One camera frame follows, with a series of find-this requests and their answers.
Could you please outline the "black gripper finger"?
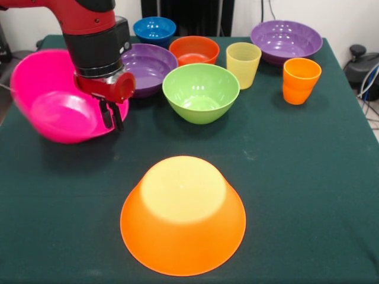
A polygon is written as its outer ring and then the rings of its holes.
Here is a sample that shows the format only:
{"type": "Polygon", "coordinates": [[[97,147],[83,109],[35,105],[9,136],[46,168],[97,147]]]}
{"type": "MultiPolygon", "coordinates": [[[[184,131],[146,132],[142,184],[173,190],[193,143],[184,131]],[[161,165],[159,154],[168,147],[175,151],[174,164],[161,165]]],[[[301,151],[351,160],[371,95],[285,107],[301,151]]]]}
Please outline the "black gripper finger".
{"type": "Polygon", "coordinates": [[[99,102],[99,108],[101,111],[102,120],[104,123],[104,126],[106,128],[112,128],[113,127],[113,120],[111,118],[110,111],[107,107],[107,102],[104,100],[100,100],[99,102]]]}
{"type": "Polygon", "coordinates": [[[112,112],[111,119],[115,126],[115,129],[118,131],[123,131],[124,125],[118,105],[114,102],[107,102],[107,105],[112,112]]]}

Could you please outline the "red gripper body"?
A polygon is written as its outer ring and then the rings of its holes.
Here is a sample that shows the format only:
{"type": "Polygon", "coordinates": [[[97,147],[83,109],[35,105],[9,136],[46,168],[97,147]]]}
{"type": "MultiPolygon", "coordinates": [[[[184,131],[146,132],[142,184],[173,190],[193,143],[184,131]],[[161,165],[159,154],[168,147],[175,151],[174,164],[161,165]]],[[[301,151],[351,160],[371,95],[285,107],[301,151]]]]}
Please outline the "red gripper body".
{"type": "Polygon", "coordinates": [[[118,72],[107,78],[85,78],[76,73],[73,76],[76,87],[94,98],[122,104],[133,96],[136,80],[130,72],[118,72]]]}

